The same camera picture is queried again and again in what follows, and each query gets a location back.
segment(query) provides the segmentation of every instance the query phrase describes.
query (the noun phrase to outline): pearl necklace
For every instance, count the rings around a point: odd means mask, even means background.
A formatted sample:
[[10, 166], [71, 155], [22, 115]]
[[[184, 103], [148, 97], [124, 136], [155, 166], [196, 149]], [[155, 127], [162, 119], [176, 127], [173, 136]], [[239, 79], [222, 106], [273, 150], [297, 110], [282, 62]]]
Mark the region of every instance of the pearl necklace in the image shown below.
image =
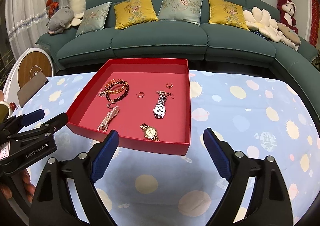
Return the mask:
[[111, 119], [113, 119], [119, 113], [119, 107], [115, 106], [112, 111], [109, 111], [107, 116], [102, 120], [101, 124], [98, 126], [98, 131], [103, 129], [103, 132], [106, 132], [109, 126]]

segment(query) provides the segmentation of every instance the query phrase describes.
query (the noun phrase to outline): yellow pillow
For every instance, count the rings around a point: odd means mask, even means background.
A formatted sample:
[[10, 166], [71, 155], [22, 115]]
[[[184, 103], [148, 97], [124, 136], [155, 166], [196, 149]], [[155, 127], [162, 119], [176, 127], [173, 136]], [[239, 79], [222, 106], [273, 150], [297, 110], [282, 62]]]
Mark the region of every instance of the yellow pillow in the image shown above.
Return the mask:
[[127, 0], [115, 5], [116, 27], [126, 27], [151, 21], [158, 21], [151, 0]]
[[209, 0], [210, 20], [209, 24], [223, 24], [243, 29], [247, 27], [242, 6], [224, 0]]

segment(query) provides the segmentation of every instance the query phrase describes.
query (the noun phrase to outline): blue gripper pad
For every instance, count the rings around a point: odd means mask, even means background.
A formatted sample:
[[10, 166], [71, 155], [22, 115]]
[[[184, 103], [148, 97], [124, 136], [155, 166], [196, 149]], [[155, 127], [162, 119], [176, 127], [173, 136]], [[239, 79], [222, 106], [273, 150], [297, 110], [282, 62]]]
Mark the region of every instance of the blue gripper pad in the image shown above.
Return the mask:
[[219, 139], [211, 131], [211, 129], [207, 128], [204, 131], [203, 142], [210, 154], [214, 165], [219, 172], [219, 175], [229, 181], [232, 177], [229, 158], [223, 152], [221, 146], [218, 143]]
[[21, 120], [21, 126], [28, 127], [31, 124], [33, 124], [43, 118], [44, 118], [44, 110], [38, 109], [34, 112], [31, 112], [31, 113], [25, 115]]
[[103, 177], [119, 145], [119, 134], [117, 131], [113, 130], [113, 132], [110, 132], [108, 136], [109, 139], [107, 143], [105, 143], [96, 159], [92, 162], [92, 172], [90, 178], [94, 183]]

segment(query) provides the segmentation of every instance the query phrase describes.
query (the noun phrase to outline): watch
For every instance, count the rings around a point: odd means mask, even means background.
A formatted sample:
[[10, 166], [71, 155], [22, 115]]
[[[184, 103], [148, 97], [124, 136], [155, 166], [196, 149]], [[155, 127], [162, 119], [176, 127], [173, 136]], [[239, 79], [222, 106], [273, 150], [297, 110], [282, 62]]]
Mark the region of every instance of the watch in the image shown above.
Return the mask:
[[153, 109], [153, 113], [155, 114], [155, 118], [163, 118], [165, 115], [165, 107], [164, 103], [167, 100], [167, 95], [165, 91], [158, 92], [159, 99], [158, 103], [156, 104], [155, 108]]
[[157, 135], [157, 130], [154, 127], [150, 127], [150, 126], [146, 125], [145, 123], [142, 124], [140, 127], [144, 132], [145, 138], [153, 140], [153, 141], [159, 141], [158, 135]]

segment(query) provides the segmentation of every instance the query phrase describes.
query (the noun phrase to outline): red teddy bear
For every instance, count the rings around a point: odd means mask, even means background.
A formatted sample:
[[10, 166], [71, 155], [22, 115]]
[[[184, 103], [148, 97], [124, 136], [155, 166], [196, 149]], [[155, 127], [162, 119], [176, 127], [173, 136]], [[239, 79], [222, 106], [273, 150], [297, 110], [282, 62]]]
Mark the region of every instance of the red teddy bear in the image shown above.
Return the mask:
[[280, 10], [280, 22], [298, 34], [298, 29], [294, 27], [297, 24], [297, 21], [293, 18], [297, 11], [294, 2], [292, 0], [278, 0], [277, 9]]

